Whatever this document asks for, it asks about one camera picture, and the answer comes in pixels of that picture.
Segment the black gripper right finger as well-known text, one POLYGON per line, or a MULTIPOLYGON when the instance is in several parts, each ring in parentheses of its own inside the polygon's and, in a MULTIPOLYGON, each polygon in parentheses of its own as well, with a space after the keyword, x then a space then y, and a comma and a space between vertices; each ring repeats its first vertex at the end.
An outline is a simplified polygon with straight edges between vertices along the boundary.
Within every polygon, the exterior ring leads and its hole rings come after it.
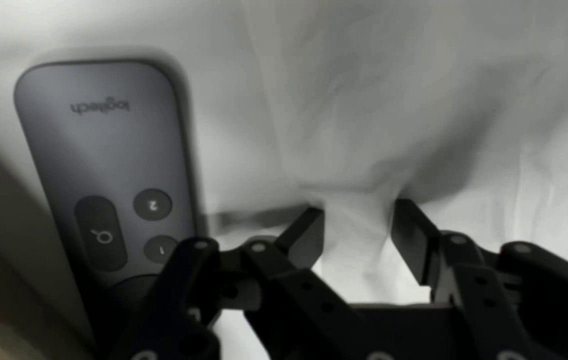
POLYGON ((391 242, 430 305, 453 311, 477 360, 568 360, 568 261, 531 242, 490 252, 394 202, 391 242))

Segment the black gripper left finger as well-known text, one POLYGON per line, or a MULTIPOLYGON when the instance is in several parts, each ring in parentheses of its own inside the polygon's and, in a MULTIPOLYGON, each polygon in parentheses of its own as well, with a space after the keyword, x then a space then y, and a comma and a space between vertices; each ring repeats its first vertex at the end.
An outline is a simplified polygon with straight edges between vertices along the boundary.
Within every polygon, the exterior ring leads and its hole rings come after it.
POLYGON ((237 311, 269 360, 391 360, 371 314, 311 272, 323 213, 303 210, 275 241, 221 251, 187 239, 171 252, 108 360, 221 360, 214 325, 237 311))

